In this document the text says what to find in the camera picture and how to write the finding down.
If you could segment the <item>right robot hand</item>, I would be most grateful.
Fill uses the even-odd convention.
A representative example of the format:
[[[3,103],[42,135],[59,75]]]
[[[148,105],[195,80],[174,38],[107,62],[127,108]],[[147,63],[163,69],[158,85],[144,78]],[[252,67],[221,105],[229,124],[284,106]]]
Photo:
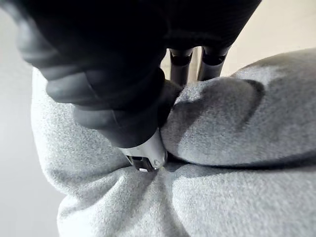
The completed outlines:
[[[131,165],[164,166],[159,128],[170,104],[161,61],[170,52],[171,80],[187,83],[201,47],[199,81],[220,75],[228,50],[258,0],[3,0],[19,29],[23,59],[47,79],[47,94],[74,105],[74,119],[98,130]]]

